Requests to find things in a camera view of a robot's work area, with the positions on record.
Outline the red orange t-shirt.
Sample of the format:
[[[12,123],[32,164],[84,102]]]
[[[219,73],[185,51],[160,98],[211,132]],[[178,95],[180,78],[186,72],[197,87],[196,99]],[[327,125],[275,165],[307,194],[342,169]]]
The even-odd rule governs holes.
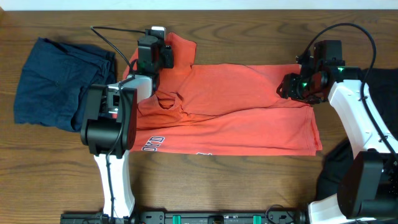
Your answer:
[[[138,104],[134,151],[313,156],[322,149],[313,108],[276,92],[299,65],[197,65],[196,43],[174,33],[167,43],[174,67]]]

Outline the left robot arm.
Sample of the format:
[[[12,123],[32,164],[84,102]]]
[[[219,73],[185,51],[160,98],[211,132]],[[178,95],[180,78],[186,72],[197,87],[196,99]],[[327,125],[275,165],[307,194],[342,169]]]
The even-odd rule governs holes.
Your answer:
[[[174,56],[164,31],[147,31],[137,41],[138,57],[127,78],[90,86],[81,128],[81,141],[94,156],[103,184],[100,223],[131,223],[134,213],[129,175],[129,151],[137,128],[137,106],[159,86],[160,71],[173,68]]]

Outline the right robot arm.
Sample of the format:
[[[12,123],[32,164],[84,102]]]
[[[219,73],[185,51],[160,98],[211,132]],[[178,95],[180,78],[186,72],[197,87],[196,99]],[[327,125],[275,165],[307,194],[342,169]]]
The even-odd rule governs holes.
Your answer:
[[[308,205],[307,223],[353,223],[397,218],[397,140],[388,130],[358,67],[349,67],[339,40],[323,40],[297,58],[276,92],[308,104],[328,102],[338,113],[354,161],[337,193]]]

